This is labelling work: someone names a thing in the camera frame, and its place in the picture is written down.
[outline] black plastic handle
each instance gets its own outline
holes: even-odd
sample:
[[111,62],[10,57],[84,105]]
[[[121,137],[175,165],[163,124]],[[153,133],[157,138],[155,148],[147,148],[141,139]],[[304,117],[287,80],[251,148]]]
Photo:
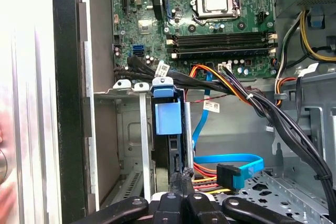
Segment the black plastic handle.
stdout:
[[225,199],[222,203],[222,211],[225,215],[230,216],[235,220],[241,220],[251,224],[301,223],[238,197],[229,197]]
[[120,224],[148,213],[148,202],[141,197],[129,197],[121,202],[73,222],[72,224]]

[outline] cable tie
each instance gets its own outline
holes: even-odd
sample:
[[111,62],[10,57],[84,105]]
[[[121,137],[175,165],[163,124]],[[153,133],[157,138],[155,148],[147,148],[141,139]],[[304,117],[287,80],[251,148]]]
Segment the cable tie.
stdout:
[[246,97],[246,100],[249,100],[253,97],[253,94],[249,94],[247,97]]
[[315,180],[327,180],[327,179],[330,179],[332,178],[332,175],[329,174],[329,175],[324,175],[324,176],[319,176],[319,175],[315,175],[314,176],[314,179]]

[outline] white label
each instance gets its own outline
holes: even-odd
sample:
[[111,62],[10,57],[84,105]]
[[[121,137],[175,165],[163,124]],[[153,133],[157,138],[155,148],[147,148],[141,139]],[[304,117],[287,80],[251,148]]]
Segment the white label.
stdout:
[[303,77],[304,75],[308,74],[308,73],[313,73],[316,71],[317,69],[317,66],[319,65],[319,63],[314,63],[314,64],[311,64],[309,65],[309,67],[303,69],[300,74],[299,74],[299,77]]
[[212,112],[219,113],[219,103],[211,102],[211,101],[204,101],[203,110],[209,110]]
[[265,130],[269,132],[274,132],[274,128],[272,126],[266,126]]
[[167,73],[168,73],[168,70],[169,70],[169,65],[163,63],[163,61],[160,61],[158,66],[157,66],[157,69],[156,69],[156,72],[155,72],[155,77],[166,77],[167,76]]

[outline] capacitor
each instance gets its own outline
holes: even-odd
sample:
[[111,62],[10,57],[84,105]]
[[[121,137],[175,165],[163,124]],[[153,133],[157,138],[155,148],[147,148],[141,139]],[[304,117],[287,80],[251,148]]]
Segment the capacitor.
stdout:
[[219,24],[215,24],[215,25],[214,25],[214,30],[215,30],[215,31],[218,31],[218,30],[219,30]]

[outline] cable label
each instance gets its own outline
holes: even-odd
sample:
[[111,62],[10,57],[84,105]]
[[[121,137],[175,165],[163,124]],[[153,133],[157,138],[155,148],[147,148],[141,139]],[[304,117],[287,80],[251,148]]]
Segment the cable label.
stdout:
[[204,101],[203,110],[219,113],[219,103],[212,101]]
[[300,74],[299,74],[299,77],[303,77],[304,75],[308,74],[308,73],[313,73],[316,71],[317,69],[317,66],[319,65],[319,63],[314,63],[314,64],[311,64],[309,65],[307,68],[303,69]]
[[163,63],[163,60],[161,60],[157,66],[155,77],[166,77],[167,73],[169,71],[169,65]]

